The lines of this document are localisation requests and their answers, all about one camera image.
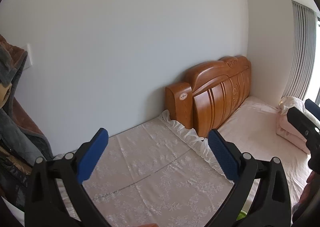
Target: wall outlet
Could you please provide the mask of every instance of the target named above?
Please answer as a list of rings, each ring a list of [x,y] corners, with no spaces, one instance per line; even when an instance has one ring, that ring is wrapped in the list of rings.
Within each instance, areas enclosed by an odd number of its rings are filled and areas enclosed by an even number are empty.
[[[30,44],[26,44],[24,47],[22,47],[24,50],[28,52],[27,60],[24,65],[24,70],[32,66],[32,58],[31,58],[31,46]]]

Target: carved headboard panel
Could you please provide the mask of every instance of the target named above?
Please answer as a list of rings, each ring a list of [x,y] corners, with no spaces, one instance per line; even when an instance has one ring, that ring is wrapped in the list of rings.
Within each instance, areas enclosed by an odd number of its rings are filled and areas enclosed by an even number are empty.
[[[188,69],[182,82],[165,89],[170,118],[207,137],[249,96],[251,64],[244,56],[223,57]]]

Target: wall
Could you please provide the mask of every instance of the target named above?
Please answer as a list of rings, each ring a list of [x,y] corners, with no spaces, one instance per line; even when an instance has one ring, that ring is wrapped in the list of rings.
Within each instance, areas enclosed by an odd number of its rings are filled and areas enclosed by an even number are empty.
[[[16,97],[54,154],[158,116],[185,69],[246,55],[247,0],[3,0],[0,33],[30,43]]]
[[[292,65],[292,1],[248,0],[248,8],[247,57],[252,63],[251,94],[277,106]]]

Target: green object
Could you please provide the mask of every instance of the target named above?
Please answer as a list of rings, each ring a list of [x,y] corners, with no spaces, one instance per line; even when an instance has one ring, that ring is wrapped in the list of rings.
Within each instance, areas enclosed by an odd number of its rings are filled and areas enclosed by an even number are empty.
[[[237,221],[237,220],[240,220],[240,219],[242,219],[242,218],[245,218],[246,216],[247,216],[247,213],[246,213],[245,211],[242,211],[242,210],[241,210],[241,212],[239,213],[236,221]]]

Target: oval sticker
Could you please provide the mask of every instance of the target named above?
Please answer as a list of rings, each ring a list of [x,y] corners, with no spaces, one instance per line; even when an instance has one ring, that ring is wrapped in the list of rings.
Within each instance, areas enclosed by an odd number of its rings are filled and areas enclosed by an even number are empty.
[[[183,101],[183,100],[185,100],[185,99],[187,98],[187,96],[188,96],[187,93],[182,93],[182,94],[180,95],[179,99],[180,99],[181,101]]]

